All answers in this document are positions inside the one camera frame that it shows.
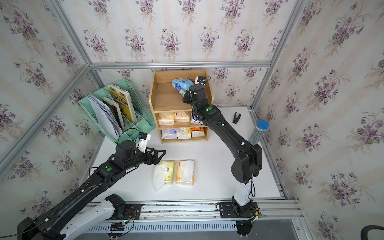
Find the light blue tissue pack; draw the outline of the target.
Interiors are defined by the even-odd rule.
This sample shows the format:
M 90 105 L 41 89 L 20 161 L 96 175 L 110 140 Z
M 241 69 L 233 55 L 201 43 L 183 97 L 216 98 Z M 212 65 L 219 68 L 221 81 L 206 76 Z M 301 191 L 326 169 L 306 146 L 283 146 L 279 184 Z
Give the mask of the light blue tissue pack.
M 172 80 L 172 86 L 182 96 L 184 96 L 185 93 L 190 90 L 190 86 L 192 86 L 194 84 L 195 83 L 189 79 L 174 79 L 174 80 Z

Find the yellow green tissue pack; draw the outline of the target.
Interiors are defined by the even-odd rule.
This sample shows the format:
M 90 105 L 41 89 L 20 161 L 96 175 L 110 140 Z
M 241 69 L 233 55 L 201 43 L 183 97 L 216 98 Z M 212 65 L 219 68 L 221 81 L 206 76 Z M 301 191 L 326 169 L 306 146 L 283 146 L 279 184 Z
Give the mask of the yellow green tissue pack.
M 165 185 L 172 185 L 174 182 L 175 161 L 160 161 L 154 168 L 152 184 L 157 192 Z

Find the purple bear tissue pack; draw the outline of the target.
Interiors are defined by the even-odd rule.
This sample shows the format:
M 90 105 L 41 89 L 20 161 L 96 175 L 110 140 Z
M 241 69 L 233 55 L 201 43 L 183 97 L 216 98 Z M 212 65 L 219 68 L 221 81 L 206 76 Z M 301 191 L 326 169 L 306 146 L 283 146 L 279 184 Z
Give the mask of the purple bear tissue pack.
M 200 124 L 200 121 L 196 116 L 191 115 L 191 124 Z

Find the orange flower tissue pack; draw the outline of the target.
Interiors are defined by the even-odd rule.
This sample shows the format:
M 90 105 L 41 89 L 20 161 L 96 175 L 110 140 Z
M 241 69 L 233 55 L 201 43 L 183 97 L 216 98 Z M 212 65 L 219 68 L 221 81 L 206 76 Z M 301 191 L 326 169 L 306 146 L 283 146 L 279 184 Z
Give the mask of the orange flower tissue pack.
M 178 162 L 176 184 L 182 186 L 194 185 L 195 162 L 183 160 Z

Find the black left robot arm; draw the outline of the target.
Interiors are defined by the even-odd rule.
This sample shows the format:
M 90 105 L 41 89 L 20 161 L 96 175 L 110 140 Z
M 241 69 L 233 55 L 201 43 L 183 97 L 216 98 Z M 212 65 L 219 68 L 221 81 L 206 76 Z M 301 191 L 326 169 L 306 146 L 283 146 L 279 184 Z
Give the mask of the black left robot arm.
M 99 205 L 84 214 L 79 212 L 97 196 L 112 187 L 126 174 L 141 164 L 156 165 L 166 154 L 165 150 L 146 148 L 140 151 L 133 141 L 116 146 L 116 152 L 99 165 L 85 183 L 60 203 L 35 218 L 25 218 L 18 224 L 19 240 L 72 240 L 83 232 L 116 215 L 126 214 L 126 202 L 117 194 L 105 198 Z

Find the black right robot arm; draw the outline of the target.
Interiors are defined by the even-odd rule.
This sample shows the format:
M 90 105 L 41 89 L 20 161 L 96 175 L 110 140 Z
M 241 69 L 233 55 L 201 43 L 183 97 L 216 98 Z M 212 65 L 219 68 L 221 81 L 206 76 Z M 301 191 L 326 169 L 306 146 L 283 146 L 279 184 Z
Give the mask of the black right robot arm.
M 205 87 L 194 84 L 183 97 L 190 104 L 192 114 L 223 141 L 234 157 L 231 172 L 239 182 L 232 198 L 234 212 L 240 216 L 251 207 L 252 180 L 259 175 L 263 167 L 262 149 L 244 139 L 224 118 L 221 111 L 209 103 Z

